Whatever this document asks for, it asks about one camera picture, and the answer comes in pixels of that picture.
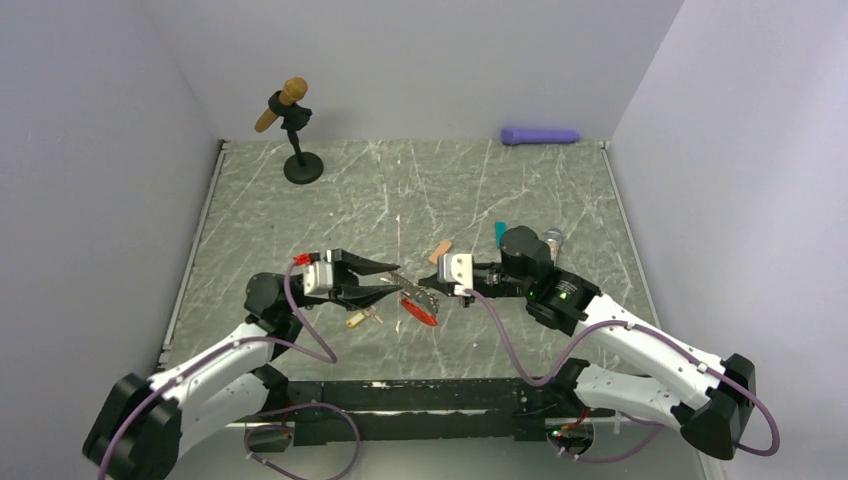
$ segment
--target gray marble surface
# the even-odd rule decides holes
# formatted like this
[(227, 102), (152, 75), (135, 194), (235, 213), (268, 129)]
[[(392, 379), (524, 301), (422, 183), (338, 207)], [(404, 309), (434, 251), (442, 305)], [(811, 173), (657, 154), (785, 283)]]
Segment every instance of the gray marble surface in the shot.
[[(283, 177), (287, 143), (229, 144), (172, 343), (170, 365), (226, 336), (243, 321), (244, 289), (257, 272), (284, 272), (293, 255), (341, 247), (402, 266), (416, 280), (435, 272), (427, 257), (444, 238), (454, 252), (497, 261), (494, 224), (556, 226), (567, 240), (559, 266), (597, 283), (653, 323), (644, 285), (600, 149), (594, 142), (506, 148), (497, 141), (304, 142), (326, 171), (308, 186)], [(347, 328), (333, 305), (307, 312), (339, 356), (329, 365), (289, 352), (274, 362), (295, 380), (510, 377), (515, 371), (479, 304), (441, 297), (439, 326), (419, 323), (394, 296), (385, 320)], [(496, 308), (532, 374), (545, 373), (569, 342), (536, 323), (523, 301)], [(318, 349), (304, 331), (298, 343)], [(591, 342), (576, 356), (635, 373)]]

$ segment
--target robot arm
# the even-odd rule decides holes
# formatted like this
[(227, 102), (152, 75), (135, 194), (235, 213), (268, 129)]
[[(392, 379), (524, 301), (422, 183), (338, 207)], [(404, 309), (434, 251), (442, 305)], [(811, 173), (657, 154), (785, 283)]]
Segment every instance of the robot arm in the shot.
[[(303, 275), (291, 276), (291, 293), (297, 307), (334, 303), (346, 310), (365, 309), (400, 289), (395, 285), (360, 286), (357, 275), (397, 270), (345, 250), (304, 254)], [(163, 390), (129, 425), (108, 460), (108, 474), (116, 480), (163, 479), (177, 459), (202, 439), (239, 418), (262, 410), (282, 408), (288, 378), (268, 362), (294, 344), (302, 327), (284, 295), (284, 276), (254, 275), (247, 284), (245, 309), (249, 315), (226, 338), (192, 359), (144, 380), (130, 374), (112, 388), (83, 446), (83, 454), (100, 465), (107, 447), (130, 412), (153, 392)], [(213, 357), (216, 351), (226, 350)], [(308, 352), (324, 361), (328, 357)]]
[[(521, 297), (542, 325), (575, 337), (592, 329), (594, 342), (615, 352), (648, 375), (637, 377), (569, 359), (557, 376), (578, 405), (626, 412), (678, 429), (695, 448), (730, 460), (753, 410), (745, 397), (707, 369), (754, 392), (754, 365), (735, 354), (726, 361), (661, 333), (578, 275), (557, 268), (549, 247), (527, 227), (501, 237), (501, 263), (474, 263), (470, 254), (445, 254), (435, 275), (419, 285), (463, 299), (474, 289), (483, 297)], [(617, 320), (622, 326), (596, 329)], [(656, 336), (645, 333), (655, 332)], [(692, 364), (666, 341), (700, 360)]]

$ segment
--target wooden microphone handle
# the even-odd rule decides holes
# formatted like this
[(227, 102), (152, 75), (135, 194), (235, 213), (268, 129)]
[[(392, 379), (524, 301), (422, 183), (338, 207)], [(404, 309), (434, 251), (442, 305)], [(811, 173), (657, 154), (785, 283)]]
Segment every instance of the wooden microphone handle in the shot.
[[(280, 103), (288, 107), (295, 102), (301, 101), (308, 89), (309, 86), (306, 84), (306, 80), (301, 77), (292, 77), (283, 85), (283, 89), (280, 90), (280, 95), (277, 98), (280, 100)], [(259, 117), (259, 120), (256, 121), (256, 126), (253, 128), (257, 132), (264, 132), (276, 120), (277, 115), (271, 109), (265, 109), (265, 112)]]

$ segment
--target white wall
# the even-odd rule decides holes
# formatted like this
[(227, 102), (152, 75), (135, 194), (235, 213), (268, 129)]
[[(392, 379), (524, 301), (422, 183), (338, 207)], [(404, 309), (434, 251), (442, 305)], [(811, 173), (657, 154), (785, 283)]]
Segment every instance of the white wall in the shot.
[(222, 138), (294, 75), (304, 138), (608, 139), (682, 0), (145, 0)]
[(0, 6), (0, 478), (94, 478), (112, 384), (148, 373), (215, 137), (137, 0)]
[(751, 358), (782, 427), (732, 479), (848, 468), (847, 125), (848, 4), (688, 0), (613, 136), (663, 326)]

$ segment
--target purple toy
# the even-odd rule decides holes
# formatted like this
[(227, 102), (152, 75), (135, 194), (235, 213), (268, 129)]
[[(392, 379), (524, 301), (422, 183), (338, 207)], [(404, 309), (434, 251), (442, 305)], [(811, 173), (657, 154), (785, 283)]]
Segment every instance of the purple toy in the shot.
[(579, 141), (580, 134), (573, 130), (527, 130), (523, 128), (504, 128), (501, 130), (501, 142), (504, 145), (574, 143)]

